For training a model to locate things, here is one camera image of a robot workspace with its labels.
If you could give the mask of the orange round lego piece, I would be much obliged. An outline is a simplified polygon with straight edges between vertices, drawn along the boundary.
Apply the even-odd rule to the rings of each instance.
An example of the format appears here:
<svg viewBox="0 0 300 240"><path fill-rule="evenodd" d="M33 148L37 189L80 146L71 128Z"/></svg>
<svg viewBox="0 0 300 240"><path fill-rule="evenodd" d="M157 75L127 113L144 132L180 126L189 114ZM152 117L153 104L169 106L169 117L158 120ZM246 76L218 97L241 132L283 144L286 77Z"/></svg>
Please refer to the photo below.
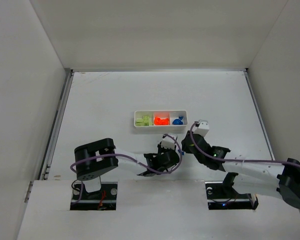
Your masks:
<svg viewBox="0 0 300 240"><path fill-rule="evenodd" d="M161 117L155 116L154 120L153 120L153 124L155 126L168 126L170 124L170 118L169 117L161 118Z"/></svg>

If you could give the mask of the blue half-round lego piece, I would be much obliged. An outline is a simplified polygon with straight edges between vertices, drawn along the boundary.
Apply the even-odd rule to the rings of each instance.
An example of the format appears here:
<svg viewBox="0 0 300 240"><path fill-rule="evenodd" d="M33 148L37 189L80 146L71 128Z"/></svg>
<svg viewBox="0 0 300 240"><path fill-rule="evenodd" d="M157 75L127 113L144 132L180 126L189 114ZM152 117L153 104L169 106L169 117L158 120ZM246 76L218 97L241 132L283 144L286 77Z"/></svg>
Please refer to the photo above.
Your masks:
<svg viewBox="0 0 300 240"><path fill-rule="evenodd" d="M183 121L181 119L174 119L172 122L173 125L183 125Z"/></svg>

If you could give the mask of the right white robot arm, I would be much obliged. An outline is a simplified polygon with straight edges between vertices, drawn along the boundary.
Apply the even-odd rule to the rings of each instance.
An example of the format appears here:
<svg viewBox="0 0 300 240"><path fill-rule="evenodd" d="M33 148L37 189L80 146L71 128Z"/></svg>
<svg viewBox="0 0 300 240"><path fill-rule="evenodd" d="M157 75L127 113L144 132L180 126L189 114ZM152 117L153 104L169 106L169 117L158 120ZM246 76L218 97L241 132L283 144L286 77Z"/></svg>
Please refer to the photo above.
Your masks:
<svg viewBox="0 0 300 240"><path fill-rule="evenodd" d="M203 136L187 131L182 150L213 171L225 172L223 184L239 194L261 194L300 210L300 162L226 159L230 149L210 146Z"/></svg>

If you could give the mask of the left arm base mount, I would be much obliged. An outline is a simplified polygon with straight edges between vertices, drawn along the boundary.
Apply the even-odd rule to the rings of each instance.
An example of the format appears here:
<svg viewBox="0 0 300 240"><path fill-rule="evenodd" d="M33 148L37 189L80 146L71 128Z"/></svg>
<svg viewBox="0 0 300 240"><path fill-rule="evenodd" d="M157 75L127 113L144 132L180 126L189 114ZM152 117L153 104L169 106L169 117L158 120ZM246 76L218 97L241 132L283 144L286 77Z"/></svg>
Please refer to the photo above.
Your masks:
<svg viewBox="0 0 300 240"><path fill-rule="evenodd" d="M117 182L102 182L98 191L87 192L85 186L81 190L79 181L71 185L71 211L115 211L117 208Z"/></svg>

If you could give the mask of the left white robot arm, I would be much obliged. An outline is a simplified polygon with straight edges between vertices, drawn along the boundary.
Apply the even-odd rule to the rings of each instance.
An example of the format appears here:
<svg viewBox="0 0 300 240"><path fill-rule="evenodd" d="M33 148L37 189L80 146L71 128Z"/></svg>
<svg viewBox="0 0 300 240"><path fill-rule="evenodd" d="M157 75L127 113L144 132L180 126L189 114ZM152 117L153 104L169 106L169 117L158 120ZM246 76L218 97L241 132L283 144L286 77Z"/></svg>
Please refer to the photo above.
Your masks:
<svg viewBox="0 0 300 240"><path fill-rule="evenodd" d="M165 134L156 153L137 154L121 150L113 139L104 138L75 148L75 163L70 170L87 193L99 191L102 188L101 176L117 168L139 177L168 175L182 163L182 148L177 139L175 135Z"/></svg>

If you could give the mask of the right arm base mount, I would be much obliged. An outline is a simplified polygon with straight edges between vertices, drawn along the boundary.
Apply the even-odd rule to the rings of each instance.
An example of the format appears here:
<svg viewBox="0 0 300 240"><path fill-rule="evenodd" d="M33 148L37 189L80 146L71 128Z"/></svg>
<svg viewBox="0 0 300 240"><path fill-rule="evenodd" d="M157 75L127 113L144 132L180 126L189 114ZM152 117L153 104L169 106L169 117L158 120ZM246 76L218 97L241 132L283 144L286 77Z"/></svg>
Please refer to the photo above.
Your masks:
<svg viewBox="0 0 300 240"><path fill-rule="evenodd" d="M223 181L206 181L205 191L209 210L256 210L259 201L251 193L234 189L238 173L228 173Z"/></svg>

